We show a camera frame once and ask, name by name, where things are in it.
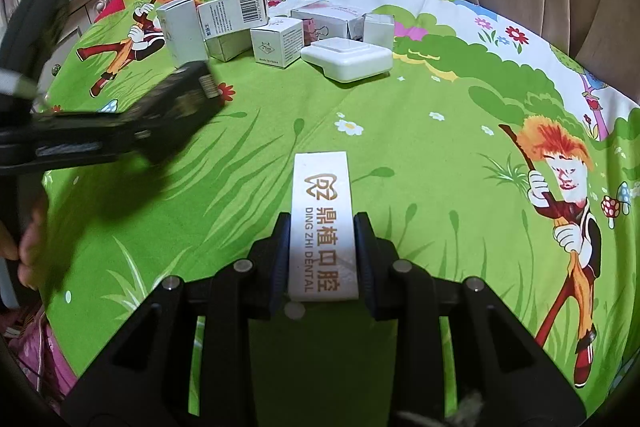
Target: white dot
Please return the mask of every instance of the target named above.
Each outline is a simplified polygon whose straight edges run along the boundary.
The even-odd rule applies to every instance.
[[[292,321],[298,321],[305,316],[305,305],[302,302],[288,302],[284,305],[284,314]]]

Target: small white box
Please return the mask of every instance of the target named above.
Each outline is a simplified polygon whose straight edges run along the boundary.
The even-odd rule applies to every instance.
[[[302,60],[321,67],[324,76],[337,82],[355,82],[394,66],[391,50],[340,37],[312,42],[300,54]]]
[[[303,20],[305,46],[332,37],[361,41],[365,13],[360,8],[338,6],[329,1],[316,1],[291,10],[292,17]]]
[[[176,68],[194,60],[209,60],[193,0],[170,1],[158,7],[156,14]]]
[[[367,13],[364,16],[362,42],[382,46],[393,51],[395,30],[396,21],[393,15]]]
[[[207,51],[213,58],[217,58],[222,62],[237,57],[242,52],[251,49],[250,30],[242,30],[241,32],[228,33],[207,39]]]
[[[358,298],[346,152],[296,154],[287,292],[292,301]]]
[[[286,68],[300,58],[305,41],[302,21],[290,17],[272,17],[269,24],[251,30],[255,61]]]
[[[211,0],[198,6],[204,39],[264,26],[267,0]]]

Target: black mechanical device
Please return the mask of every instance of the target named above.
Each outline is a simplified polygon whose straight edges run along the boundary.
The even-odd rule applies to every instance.
[[[444,366],[439,317],[449,317],[459,399],[479,392],[479,427],[577,427],[584,405],[545,351],[488,285],[432,277],[354,218],[359,286],[375,320],[397,320],[388,425],[399,412],[442,421]],[[248,320],[268,321],[285,291],[289,214],[246,259],[213,277],[169,276],[112,337],[67,396],[70,427],[257,427]],[[196,321],[204,315],[200,415],[188,413]]]
[[[123,113],[35,113],[44,63],[65,25],[68,0],[22,0],[0,45],[0,221],[18,243],[45,171],[112,162],[138,151],[152,163],[177,153],[222,107],[206,62],[190,62]],[[0,258],[2,305],[38,298]]]

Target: red mushroom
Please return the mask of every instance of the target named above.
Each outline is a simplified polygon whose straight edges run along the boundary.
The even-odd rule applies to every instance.
[[[620,202],[610,196],[604,196],[600,207],[604,215],[609,217],[609,228],[613,229],[613,220],[620,215]]]

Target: white glove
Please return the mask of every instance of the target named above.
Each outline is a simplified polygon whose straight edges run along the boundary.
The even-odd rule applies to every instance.
[[[546,208],[549,206],[545,200],[544,194],[551,192],[549,185],[546,183],[545,177],[538,171],[529,171],[529,201],[533,206],[538,208]]]
[[[567,253],[571,253],[572,250],[580,253],[582,250],[582,232],[578,225],[574,223],[568,225],[561,225],[554,228],[554,239],[558,241],[558,245],[566,250]]]
[[[129,38],[134,42],[142,42],[145,39],[145,33],[138,26],[133,25],[129,30]]]
[[[143,4],[139,8],[136,8],[133,11],[133,13],[135,13],[138,17],[142,17],[143,15],[148,15],[149,13],[151,13],[155,9],[156,9],[156,7],[153,6],[151,3],[146,3],[146,4]]]

